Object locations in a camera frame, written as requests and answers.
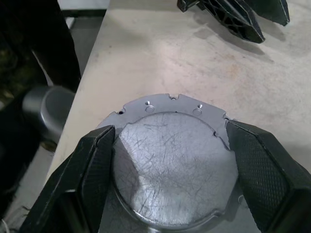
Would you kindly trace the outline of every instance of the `black plastic part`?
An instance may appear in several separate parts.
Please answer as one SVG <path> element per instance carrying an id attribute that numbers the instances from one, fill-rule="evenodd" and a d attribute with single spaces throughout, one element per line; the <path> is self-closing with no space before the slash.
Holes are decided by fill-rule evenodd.
<path id="1" fill-rule="evenodd" d="M 265 38 L 253 10 L 260 16 L 282 25 L 286 25 L 290 21 L 286 0 L 245 1 L 178 0 L 177 6 L 182 12 L 185 12 L 193 5 L 198 5 L 201 10 L 208 10 L 230 33 L 255 43 L 262 43 Z"/>
<path id="2" fill-rule="evenodd" d="M 113 126 L 84 136 L 51 175 L 21 233 L 97 233 L 110 183 Z"/>
<path id="3" fill-rule="evenodd" d="M 269 132 L 237 121 L 226 125 L 239 183 L 263 232 L 311 232 L 311 175 Z"/>

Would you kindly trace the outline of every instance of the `workbench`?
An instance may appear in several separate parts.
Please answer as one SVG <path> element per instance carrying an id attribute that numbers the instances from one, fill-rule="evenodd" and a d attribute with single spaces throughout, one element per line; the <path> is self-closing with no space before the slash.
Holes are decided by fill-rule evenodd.
<path id="1" fill-rule="evenodd" d="M 79 139 L 136 98 L 179 93 L 272 132 L 311 171 L 311 1 L 288 0 L 283 27 L 258 17 L 260 45 L 231 35 L 197 6 L 111 0 L 49 175 Z"/>

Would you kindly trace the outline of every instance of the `machined metal part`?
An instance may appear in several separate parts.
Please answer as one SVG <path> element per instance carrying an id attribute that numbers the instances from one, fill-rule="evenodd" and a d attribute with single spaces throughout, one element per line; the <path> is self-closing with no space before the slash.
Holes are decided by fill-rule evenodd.
<path id="1" fill-rule="evenodd" d="M 253 11 L 283 26 L 289 23 L 286 0 L 178 0 L 182 11 L 197 5 L 208 10 L 230 33 L 247 41 L 262 43 L 265 38 Z"/>
<path id="2" fill-rule="evenodd" d="M 100 232 L 258 233 L 237 182 L 225 111 L 190 97 L 146 96 L 115 125 L 113 180 Z"/>

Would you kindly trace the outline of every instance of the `white table surface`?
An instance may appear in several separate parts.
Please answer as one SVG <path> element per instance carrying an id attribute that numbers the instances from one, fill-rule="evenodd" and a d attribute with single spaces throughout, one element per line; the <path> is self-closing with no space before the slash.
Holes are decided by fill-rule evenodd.
<path id="1" fill-rule="evenodd" d="M 136 98 L 182 93 L 272 132 L 311 171 L 311 1 L 289 0 L 291 22 L 259 18 L 257 45 L 176 0 L 111 0 L 49 175 L 78 140 Z"/>

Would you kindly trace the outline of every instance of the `floor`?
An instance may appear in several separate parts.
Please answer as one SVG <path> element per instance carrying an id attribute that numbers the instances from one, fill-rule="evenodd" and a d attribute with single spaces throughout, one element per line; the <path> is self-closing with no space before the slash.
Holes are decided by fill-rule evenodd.
<path id="1" fill-rule="evenodd" d="M 95 43 L 103 17 L 69 19 L 67 23 L 75 43 L 80 71 L 83 74 L 89 55 Z M 11 204 L 4 221 L 10 232 L 17 232 L 39 196 L 53 159 L 53 152 L 40 147 L 19 184 L 15 199 Z M 0 233 L 5 233 L 5 225 L 0 222 Z"/>

